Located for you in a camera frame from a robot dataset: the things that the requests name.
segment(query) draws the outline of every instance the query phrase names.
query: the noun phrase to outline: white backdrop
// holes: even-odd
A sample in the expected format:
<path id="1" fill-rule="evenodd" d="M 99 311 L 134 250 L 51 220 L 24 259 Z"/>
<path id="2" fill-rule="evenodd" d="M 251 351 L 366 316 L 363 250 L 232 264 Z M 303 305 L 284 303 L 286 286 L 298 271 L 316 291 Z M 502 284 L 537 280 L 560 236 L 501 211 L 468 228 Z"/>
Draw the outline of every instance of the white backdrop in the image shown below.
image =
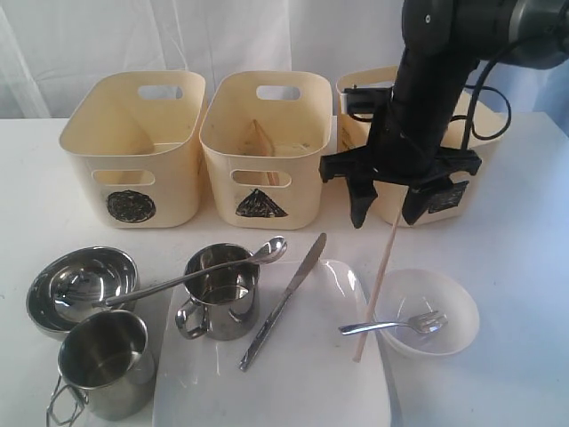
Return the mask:
<path id="1" fill-rule="evenodd" d="M 403 0 L 0 0 L 0 117 L 69 117 L 101 78 L 184 69 L 208 95 L 247 69 L 312 71 L 333 84 L 398 64 Z M 569 130 L 569 65 L 499 67 L 490 84 L 519 111 Z M 501 109 L 493 97 L 485 102 Z"/>

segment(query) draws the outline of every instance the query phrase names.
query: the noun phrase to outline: knife handle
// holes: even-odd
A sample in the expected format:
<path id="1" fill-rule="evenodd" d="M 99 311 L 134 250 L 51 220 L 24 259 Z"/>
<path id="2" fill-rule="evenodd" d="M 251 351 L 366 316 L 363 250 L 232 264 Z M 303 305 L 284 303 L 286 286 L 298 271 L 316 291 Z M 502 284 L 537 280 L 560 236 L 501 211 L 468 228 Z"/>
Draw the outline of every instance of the knife handle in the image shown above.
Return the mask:
<path id="1" fill-rule="evenodd" d="M 241 359 L 241 362 L 239 362 L 239 369 L 241 369 L 243 372 L 249 369 L 249 366 L 252 364 L 253 360 L 257 356 L 257 353 L 259 353 L 259 350 L 262 347 L 263 343 L 267 340 L 270 331 L 272 331 L 273 326 L 276 323 L 276 320 L 283 312 L 283 308 L 285 307 L 286 303 L 288 302 L 292 294 L 293 294 L 292 292 L 287 291 L 283 295 L 283 297 L 280 299 L 276 307 L 268 315 L 267 320 L 265 320 L 265 323 L 263 323 L 263 326 L 259 330 L 259 333 L 257 333 L 257 335 L 255 336 L 255 339 L 252 340 L 249 349 L 247 349 L 247 352 Z"/>

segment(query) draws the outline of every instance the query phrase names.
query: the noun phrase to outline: cream plastic bin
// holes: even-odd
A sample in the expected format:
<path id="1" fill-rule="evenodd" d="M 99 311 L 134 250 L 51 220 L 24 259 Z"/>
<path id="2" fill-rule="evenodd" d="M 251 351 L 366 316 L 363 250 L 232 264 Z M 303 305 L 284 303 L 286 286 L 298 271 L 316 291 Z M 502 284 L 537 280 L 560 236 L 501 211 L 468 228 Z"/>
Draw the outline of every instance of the cream plastic bin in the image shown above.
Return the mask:
<path id="1" fill-rule="evenodd" d="M 261 86 L 296 87 L 300 96 L 261 99 Z M 223 80 L 200 134 L 221 218 L 259 229 L 311 223 L 320 206 L 318 166 L 331 127 L 332 90 L 321 76 L 250 71 Z"/>
<path id="2" fill-rule="evenodd" d="M 377 68 L 367 71 L 361 71 L 342 77 L 336 85 L 338 96 L 339 111 L 341 111 L 341 93 L 344 89 L 357 86 L 367 85 L 386 85 L 389 87 L 397 78 L 397 67 Z M 469 108 L 470 95 L 464 92 L 459 99 L 455 115 L 466 115 Z M 506 120 L 491 111 L 482 102 L 477 104 L 475 115 L 475 126 L 477 133 L 480 135 L 494 134 L 504 126 Z M 367 135 L 370 131 L 369 123 L 357 122 L 350 116 L 339 113 L 338 115 L 338 151 L 354 149 L 361 147 L 367 142 Z M 442 146 L 459 149 L 462 143 L 462 134 L 464 133 L 464 122 L 457 121 L 449 125 L 446 135 L 443 139 Z M 468 207 L 470 199 L 475 194 L 478 180 L 484 174 L 488 162 L 493 156 L 496 149 L 496 142 L 500 138 L 491 141 L 480 141 L 474 136 L 470 137 L 469 147 L 482 158 L 483 164 L 478 175 L 470 176 L 468 173 L 454 173 L 451 175 L 453 182 L 464 182 L 461 187 L 460 194 L 449 195 L 448 200 L 452 203 L 441 204 L 437 209 L 429 209 L 416 223 L 415 226 L 428 222 L 435 222 L 446 218 L 461 215 Z M 375 189 L 379 197 L 373 202 L 370 209 L 371 212 L 379 215 L 383 221 L 393 223 L 396 219 L 398 210 L 401 209 L 402 200 L 405 199 L 407 187 L 387 184 L 385 182 L 375 182 Z M 408 227 L 404 220 L 401 225 Z"/>
<path id="3" fill-rule="evenodd" d="M 173 96 L 143 98 L 146 89 Z M 205 80 L 187 71 L 121 73 L 97 83 L 60 137 L 92 208 L 117 228 L 173 227 L 197 211 Z"/>

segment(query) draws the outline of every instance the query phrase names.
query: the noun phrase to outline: white bowl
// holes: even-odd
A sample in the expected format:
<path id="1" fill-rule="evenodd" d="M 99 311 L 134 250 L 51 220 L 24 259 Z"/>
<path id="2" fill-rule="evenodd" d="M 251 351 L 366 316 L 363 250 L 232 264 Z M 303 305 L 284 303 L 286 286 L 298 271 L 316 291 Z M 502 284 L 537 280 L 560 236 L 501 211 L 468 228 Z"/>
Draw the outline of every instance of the white bowl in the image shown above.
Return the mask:
<path id="1" fill-rule="evenodd" d="M 480 327 L 478 308 L 457 282 L 426 270 L 394 270 L 383 279 L 378 302 L 380 320 L 406 321 L 439 310 L 448 325 L 434 334 L 420 335 L 408 327 L 382 331 L 386 341 L 410 358 L 450 356 L 466 349 Z"/>

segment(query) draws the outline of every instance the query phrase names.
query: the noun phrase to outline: stainless steel cup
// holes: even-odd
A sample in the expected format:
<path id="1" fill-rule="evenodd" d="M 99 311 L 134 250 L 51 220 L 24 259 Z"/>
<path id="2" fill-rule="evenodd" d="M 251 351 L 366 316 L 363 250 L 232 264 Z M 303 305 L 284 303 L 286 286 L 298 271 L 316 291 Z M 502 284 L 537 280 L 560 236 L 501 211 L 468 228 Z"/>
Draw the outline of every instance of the stainless steel cup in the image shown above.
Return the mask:
<path id="1" fill-rule="evenodd" d="M 141 410 L 154 391 L 156 368 L 147 328 L 130 311 L 103 311 L 75 326 L 61 345 L 58 368 L 60 378 L 47 407 L 48 427 L 51 421 L 72 425 L 85 408 L 100 418 L 123 419 Z M 73 414 L 61 421 L 53 406 L 65 390 L 76 404 Z"/>
<path id="2" fill-rule="evenodd" d="M 208 246 L 189 260 L 185 274 L 251 255 L 228 243 Z M 258 282 L 259 266 L 249 263 L 186 281 L 189 298 L 176 314 L 181 335 L 192 340 L 205 334 L 228 341 L 247 334 L 259 317 Z"/>

